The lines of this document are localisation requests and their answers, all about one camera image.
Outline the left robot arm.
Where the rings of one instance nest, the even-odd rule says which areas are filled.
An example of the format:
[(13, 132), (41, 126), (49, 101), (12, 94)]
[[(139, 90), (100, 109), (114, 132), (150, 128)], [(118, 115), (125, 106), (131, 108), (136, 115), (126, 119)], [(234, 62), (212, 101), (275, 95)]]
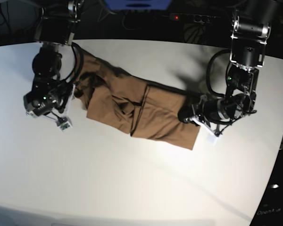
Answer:
[[(243, 9), (234, 9), (231, 47), (210, 58), (205, 74), (208, 95), (202, 95), (198, 103), (183, 106), (178, 112), (180, 122), (209, 129), (211, 123), (230, 126), (256, 113), (259, 68), (264, 65), (267, 40), (280, 4), (279, 0), (248, 0)], [(225, 54), (229, 54), (229, 65), (222, 94), (212, 89), (210, 76), (215, 60)]]

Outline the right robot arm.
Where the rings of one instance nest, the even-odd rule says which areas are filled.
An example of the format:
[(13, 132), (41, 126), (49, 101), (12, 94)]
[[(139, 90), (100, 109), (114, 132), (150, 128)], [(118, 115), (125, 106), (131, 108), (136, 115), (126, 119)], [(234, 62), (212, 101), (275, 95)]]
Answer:
[(69, 75), (62, 78), (62, 55), (59, 47), (69, 46), (75, 60), (83, 60), (81, 47), (73, 42), (81, 19), (83, 0), (29, 0), (29, 4), (41, 9), (41, 18), (34, 39), (41, 43), (34, 57), (32, 89), (23, 97), (26, 114), (33, 117), (49, 117), (61, 129), (71, 126), (67, 115), (75, 90), (75, 80), (83, 67), (75, 62)]

